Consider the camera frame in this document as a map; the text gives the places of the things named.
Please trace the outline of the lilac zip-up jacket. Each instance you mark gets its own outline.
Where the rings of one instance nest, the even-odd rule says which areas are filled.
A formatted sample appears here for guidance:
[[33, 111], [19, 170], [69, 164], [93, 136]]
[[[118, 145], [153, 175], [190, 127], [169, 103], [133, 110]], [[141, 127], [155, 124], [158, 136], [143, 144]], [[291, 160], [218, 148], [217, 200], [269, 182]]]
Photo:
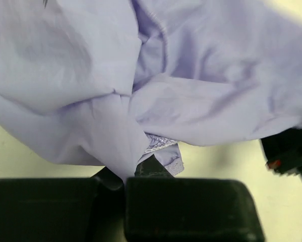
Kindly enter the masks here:
[[122, 179], [302, 128], [302, 25], [264, 1], [0, 1], [0, 125]]

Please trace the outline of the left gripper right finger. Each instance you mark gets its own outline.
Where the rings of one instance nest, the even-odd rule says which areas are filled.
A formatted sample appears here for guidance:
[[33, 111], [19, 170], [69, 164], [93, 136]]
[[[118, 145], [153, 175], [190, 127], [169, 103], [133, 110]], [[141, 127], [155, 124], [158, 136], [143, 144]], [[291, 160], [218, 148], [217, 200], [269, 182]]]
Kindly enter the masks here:
[[240, 181], [175, 178], [154, 157], [126, 183], [128, 241], [264, 241], [255, 202]]

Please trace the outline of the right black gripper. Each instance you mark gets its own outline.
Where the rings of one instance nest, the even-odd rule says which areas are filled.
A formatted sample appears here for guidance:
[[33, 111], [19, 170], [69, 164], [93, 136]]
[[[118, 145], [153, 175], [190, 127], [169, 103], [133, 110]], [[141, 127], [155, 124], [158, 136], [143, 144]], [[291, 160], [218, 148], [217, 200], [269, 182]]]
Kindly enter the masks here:
[[277, 175], [302, 178], [302, 129], [288, 129], [261, 139], [266, 166]]

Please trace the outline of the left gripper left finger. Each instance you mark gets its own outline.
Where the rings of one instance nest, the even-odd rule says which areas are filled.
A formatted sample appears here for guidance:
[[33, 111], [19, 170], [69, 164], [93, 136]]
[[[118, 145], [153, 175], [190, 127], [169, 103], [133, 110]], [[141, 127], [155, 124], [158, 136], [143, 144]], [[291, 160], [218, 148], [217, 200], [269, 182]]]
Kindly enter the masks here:
[[1, 178], [0, 241], [124, 241], [124, 185], [92, 177]]

